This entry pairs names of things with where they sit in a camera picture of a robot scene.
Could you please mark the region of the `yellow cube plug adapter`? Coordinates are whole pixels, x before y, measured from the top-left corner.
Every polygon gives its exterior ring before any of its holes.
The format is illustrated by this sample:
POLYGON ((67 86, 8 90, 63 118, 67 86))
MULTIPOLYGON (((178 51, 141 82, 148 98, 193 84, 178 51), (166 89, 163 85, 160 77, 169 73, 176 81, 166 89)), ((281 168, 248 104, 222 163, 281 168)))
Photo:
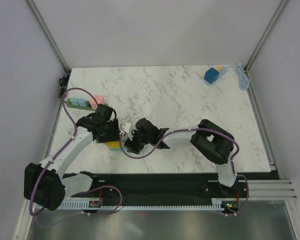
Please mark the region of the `yellow cube plug adapter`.
POLYGON ((115 146, 120 146, 120 142, 119 141, 108 141, 105 143, 105 145, 110 149, 110 148, 114 148, 115 146))

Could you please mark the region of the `pink cube plug adapter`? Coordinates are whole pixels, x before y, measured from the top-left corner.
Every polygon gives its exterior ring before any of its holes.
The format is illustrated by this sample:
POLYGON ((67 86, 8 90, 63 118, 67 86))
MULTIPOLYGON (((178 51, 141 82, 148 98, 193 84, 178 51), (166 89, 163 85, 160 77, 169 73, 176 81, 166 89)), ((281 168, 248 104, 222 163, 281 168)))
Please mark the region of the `pink cube plug adapter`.
POLYGON ((89 104, 93 109, 96 109, 97 105, 99 105, 99 104, 104 105, 105 103, 106 102, 105 102, 104 97, 102 95, 97 95, 97 94, 94 94, 93 97, 89 101, 89 104))

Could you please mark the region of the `green power strip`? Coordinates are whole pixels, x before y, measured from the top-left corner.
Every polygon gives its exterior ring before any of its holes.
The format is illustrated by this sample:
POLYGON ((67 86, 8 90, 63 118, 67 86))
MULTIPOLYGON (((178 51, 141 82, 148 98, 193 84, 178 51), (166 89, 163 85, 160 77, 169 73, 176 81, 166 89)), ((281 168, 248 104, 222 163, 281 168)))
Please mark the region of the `green power strip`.
POLYGON ((65 104, 68 108, 95 111, 97 105, 95 103, 91 104, 90 101, 84 98, 71 97, 65 101, 65 104))

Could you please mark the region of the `white USB charger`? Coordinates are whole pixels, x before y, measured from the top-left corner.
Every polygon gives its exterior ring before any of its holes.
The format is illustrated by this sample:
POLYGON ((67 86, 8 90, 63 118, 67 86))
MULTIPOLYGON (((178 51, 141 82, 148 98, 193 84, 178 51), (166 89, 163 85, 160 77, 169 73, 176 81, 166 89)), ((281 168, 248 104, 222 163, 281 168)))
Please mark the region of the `white USB charger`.
POLYGON ((132 124, 129 122, 124 122, 120 125, 120 132, 124 135, 127 135, 129 138, 132 136, 132 124))

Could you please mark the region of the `teal USB power strip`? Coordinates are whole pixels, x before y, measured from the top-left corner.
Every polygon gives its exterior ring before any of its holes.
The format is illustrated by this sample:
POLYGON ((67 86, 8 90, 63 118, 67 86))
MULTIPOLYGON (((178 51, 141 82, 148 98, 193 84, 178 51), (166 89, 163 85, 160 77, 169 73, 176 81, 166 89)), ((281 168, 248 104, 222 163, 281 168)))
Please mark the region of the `teal USB power strip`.
POLYGON ((115 147, 110 148, 111 151, 121 151, 121 147, 119 145, 116 145, 115 147))

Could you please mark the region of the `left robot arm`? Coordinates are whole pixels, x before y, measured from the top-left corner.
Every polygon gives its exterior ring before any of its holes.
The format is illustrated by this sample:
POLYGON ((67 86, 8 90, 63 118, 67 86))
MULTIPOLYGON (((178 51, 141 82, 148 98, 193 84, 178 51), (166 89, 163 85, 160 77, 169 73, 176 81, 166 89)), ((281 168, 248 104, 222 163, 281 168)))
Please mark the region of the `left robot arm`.
POLYGON ((40 163, 29 163, 24 170, 23 196, 30 204, 38 204, 50 211, 56 210, 65 198, 84 192, 96 196, 100 185, 86 172, 64 177, 75 158, 92 142, 105 144, 119 141, 119 120, 116 111, 99 104, 87 116, 74 123, 74 132, 68 141, 40 163))

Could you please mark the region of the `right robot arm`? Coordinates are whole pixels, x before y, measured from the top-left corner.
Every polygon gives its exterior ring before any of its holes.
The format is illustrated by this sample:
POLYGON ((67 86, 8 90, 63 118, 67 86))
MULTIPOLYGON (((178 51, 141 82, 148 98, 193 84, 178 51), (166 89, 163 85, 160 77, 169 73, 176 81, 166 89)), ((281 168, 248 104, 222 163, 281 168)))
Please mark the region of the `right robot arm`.
POLYGON ((144 155, 150 156, 156 149, 167 150, 176 147, 194 147, 208 161, 215 164, 219 191, 225 197, 237 191, 237 174, 232 160, 240 148, 234 137, 213 122, 203 119, 191 128, 170 129, 158 128, 146 118, 140 119, 135 127, 128 122, 120 126, 120 148, 128 156, 138 155, 146 145, 153 149, 144 155))

